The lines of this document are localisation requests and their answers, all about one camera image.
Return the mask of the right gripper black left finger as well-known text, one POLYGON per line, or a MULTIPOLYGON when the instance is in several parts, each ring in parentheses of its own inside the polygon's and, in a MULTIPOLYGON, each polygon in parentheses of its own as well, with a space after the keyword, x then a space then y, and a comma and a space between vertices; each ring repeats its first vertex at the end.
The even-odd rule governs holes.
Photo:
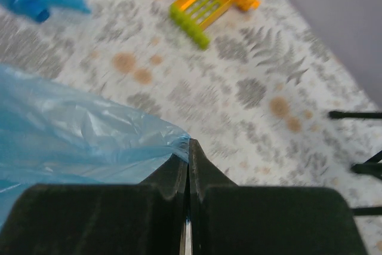
POLYGON ((34 185, 1 229, 1 253, 183 254, 187 172, 171 156, 136 185, 34 185))

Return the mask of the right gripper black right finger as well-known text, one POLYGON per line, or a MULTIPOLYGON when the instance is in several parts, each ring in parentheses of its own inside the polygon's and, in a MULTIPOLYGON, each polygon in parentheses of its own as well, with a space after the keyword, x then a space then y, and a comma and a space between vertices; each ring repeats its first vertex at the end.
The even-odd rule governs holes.
POLYGON ((189 142, 193 254, 366 254, 344 198, 335 190, 239 186, 189 142))

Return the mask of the blue trash bag roll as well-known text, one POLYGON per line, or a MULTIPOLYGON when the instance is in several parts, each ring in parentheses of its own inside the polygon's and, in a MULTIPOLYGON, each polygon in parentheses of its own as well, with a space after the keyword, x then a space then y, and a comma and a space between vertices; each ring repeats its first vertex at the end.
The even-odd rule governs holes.
POLYGON ((37 183, 140 183, 190 136, 157 116, 1 66, 1 220, 37 183))

